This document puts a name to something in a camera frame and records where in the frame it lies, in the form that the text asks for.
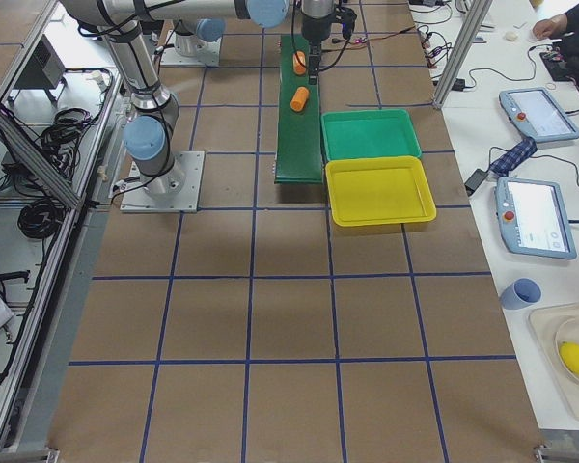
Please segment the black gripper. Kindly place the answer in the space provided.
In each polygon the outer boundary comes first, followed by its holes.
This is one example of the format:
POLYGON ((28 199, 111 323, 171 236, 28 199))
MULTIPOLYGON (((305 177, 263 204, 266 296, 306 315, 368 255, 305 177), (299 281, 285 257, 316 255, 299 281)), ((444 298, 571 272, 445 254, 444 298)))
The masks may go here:
MULTIPOLYGON (((321 46, 324 38, 321 34, 310 35, 306 38, 309 44, 309 72, 319 73, 319 59, 321 58, 321 46)), ((316 85, 318 76, 316 74, 309 75, 309 84, 316 85)))

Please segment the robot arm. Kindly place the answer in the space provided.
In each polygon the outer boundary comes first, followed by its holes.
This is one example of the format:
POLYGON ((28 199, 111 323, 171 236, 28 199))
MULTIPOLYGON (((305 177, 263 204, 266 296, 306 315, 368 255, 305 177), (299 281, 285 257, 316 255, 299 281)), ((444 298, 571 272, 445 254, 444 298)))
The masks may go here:
POLYGON ((102 26, 100 31, 130 93, 133 115, 124 128, 123 142, 139 181, 153 197, 175 194, 185 178, 171 148, 178 100, 161 83, 137 21, 102 26))
MULTIPOLYGON (((127 71, 143 56, 134 45, 141 37, 141 21, 236 18, 249 19, 267 29, 283 22, 290 4, 287 1, 65 1, 63 6, 74 19, 111 37, 115 62, 127 71)), ((309 44, 306 63, 309 82, 315 84, 325 71, 320 66, 322 42, 329 38, 334 24, 340 24, 344 38, 350 39, 355 13, 332 1, 303 1, 300 11, 301 35, 309 44)))

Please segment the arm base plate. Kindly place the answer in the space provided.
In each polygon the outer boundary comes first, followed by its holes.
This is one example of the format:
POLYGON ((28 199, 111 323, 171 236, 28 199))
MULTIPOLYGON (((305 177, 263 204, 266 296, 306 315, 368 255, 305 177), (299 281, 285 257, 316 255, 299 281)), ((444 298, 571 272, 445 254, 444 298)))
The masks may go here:
POLYGON ((124 213, 173 213, 197 211, 204 171, 203 151, 175 153, 173 168, 144 186, 149 178, 140 179, 139 169, 131 162, 129 175, 136 180, 128 184, 120 205, 124 213))
POLYGON ((220 62, 221 43, 221 39, 207 42, 194 35, 173 35, 164 47, 161 65, 173 68, 217 68, 220 62))

